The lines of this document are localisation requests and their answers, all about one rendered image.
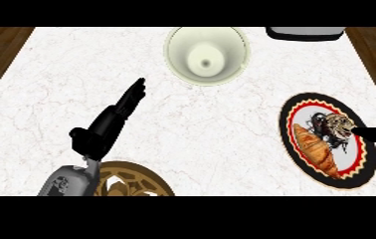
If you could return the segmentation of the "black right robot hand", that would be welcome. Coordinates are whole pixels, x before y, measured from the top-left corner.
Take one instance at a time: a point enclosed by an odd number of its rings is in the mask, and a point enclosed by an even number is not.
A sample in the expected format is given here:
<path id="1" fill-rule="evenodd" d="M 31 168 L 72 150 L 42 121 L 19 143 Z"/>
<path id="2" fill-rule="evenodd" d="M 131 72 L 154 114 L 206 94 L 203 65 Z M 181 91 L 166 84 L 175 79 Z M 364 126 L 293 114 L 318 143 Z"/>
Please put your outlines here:
<path id="1" fill-rule="evenodd" d="M 362 137 L 373 137 L 376 135 L 376 127 L 353 127 L 351 131 Z"/>

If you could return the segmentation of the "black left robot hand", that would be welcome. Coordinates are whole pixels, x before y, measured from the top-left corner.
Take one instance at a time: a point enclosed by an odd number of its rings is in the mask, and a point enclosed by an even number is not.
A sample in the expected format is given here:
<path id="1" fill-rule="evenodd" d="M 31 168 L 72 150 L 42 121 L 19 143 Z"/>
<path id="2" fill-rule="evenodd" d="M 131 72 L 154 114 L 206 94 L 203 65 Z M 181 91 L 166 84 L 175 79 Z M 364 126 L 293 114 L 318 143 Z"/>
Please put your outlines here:
<path id="1" fill-rule="evenodd" d="M 75 127 L 69 132 L 72 149 L 87 158 L 98 161 L 115 144 L 140 100 L 146 96 L 146 79 L 138 78 L 118 102 L 107 106 L 88 128 Z"/>

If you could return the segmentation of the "black red patterned plate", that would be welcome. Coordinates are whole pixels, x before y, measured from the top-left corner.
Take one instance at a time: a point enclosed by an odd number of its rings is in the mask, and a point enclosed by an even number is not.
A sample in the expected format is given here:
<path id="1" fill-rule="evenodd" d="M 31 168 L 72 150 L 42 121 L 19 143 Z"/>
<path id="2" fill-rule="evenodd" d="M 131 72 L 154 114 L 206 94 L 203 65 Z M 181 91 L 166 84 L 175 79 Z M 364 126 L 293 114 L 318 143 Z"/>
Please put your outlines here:
<path id="1" fill-rule="evenodd" d="M 315 120 L 330 114 L 346 116 L 355 125 L 364 122 L 355 112 L 333 98 L 315 93 L 293 96 L 284 103 L 278 115 L 278 131 L 287 154 L 302 172 L 323 185 L 336 189 L 361 187 L 371 179 L 376 169 L 376 147 L 361 136 L 351 135 L 346 143 L 336 141 L 331 157 L 339 178 L 328 176 L 308 160 L 297 146 L 293 125 L 297 123 L 315 132 Z"/>

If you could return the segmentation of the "brown gold patterned plate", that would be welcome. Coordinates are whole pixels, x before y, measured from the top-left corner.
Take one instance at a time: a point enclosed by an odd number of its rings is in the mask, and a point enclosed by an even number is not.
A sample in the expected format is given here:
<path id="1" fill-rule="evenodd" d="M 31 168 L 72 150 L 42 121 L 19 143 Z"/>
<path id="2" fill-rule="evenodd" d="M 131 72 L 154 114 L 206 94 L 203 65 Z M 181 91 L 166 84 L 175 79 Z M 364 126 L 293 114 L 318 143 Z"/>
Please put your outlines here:
<path id="1" fill-rule="evenodd" d="M 174 196 L 159 175 L 144 166 L 126 161 L 107 161 L 100 167 L 95 196 Z"/>

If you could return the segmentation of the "pale green bowl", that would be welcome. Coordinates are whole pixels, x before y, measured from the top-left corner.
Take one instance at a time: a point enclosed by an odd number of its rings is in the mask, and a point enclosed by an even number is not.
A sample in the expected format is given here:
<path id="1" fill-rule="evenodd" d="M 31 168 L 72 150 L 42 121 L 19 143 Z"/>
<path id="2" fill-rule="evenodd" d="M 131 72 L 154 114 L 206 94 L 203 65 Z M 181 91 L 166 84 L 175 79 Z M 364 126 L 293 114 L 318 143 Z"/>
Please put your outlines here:
<path id="1" fill-rule="evenodd" d="M 240 75 L 250 50 L 238 28 L 178 27 L 169 32 L 163 53 L 175 76 L 190 84 L 209 87 Z"/>

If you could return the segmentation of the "golden brown croissant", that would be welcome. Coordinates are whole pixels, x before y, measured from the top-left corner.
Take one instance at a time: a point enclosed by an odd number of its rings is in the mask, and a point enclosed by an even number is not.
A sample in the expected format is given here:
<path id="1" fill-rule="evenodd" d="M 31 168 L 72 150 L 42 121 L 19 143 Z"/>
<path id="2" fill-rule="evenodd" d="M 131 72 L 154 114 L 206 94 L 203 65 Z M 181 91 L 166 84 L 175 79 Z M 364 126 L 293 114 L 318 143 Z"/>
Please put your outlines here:
<path id="1" fill-rule="evenodd" d="M 339 179 L 337 166 L 328 145 L 297 123 L 293 125 L 293 135 L 299 149 L 314 167 L 331 178 Z"/>

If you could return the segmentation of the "grey black appliance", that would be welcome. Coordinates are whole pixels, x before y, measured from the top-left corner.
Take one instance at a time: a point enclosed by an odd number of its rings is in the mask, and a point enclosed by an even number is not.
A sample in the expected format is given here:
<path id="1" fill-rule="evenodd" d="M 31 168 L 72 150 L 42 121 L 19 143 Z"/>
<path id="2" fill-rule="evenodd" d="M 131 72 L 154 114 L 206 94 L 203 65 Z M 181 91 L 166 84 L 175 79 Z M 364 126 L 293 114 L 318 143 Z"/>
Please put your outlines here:
<path id="1" fill-rule="evenodd" d="M 266 27 L 269 38 L 284 41 L 334 41 L 343 34 L 343 27 Z"/>

